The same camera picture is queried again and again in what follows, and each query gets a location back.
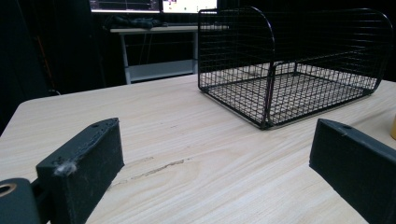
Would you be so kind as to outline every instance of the yellow object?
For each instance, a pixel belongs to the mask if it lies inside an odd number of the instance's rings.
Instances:
[[[392,126],[392,131],[390,131],[390,136],[396,140],[396,116],[395,119],[393,120],[393,126]]]

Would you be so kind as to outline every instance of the computer monitor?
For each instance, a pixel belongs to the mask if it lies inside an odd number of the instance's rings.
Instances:
[[[218,7],[218,0],[161,0],[164,13],[198,13]]]
[[[160,13],[162,0],[90,0],[92,13]]]

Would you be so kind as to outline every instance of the dark background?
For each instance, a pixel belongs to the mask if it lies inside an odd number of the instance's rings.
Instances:
[[[368,7],[395,21],[386,0],[220,0],[220,7],[254,6],[262,11],[305,11]],[[145,15],[196,21],[196,15]],[[0,134],[27,100],[123,85],[120,37],[103,29],[108,15],[92,15],[85,0],[3,0],[0,7]],[[148,49],[145,43],[151,43]],[[190,59],[191,34],[126,38],[130,64]],[[393,51],[384,79],[396,81]]]

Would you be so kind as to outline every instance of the white desk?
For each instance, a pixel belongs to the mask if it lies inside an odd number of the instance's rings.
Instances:
[[[122,46],[122,57],[125,71],[125,80],[127,84],[131,81],[154,78],[169,77],[174,75],[188,74],[198,72],[198,27],[197,26],[170,26],[154,27],[151,29],[129,28],[129,29],[111,29],[111,33],[120,35]],[[193,58],[192,60],[176,61],[169,63],[153,63],[148,65],[138,65],[130,67],[128,64],[127,46],[125,45],[126,35],[146,35],[146,34],[167,34],[167,33],[193,33]]]
[[[0,179],[35,166],[96,121],[120,119],[125,166],[88,223],[366,223],[308,166],[318,118],[396,148],[396,83],[370,97],[260,131],[197,89],[168,78],[23,103],[0,137]]]

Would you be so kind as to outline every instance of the wire basket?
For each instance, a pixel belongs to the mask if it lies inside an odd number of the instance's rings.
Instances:
[[[391,49],[391,23],[371,9],[199,12],[198,86],[266,130],[372,94]]]

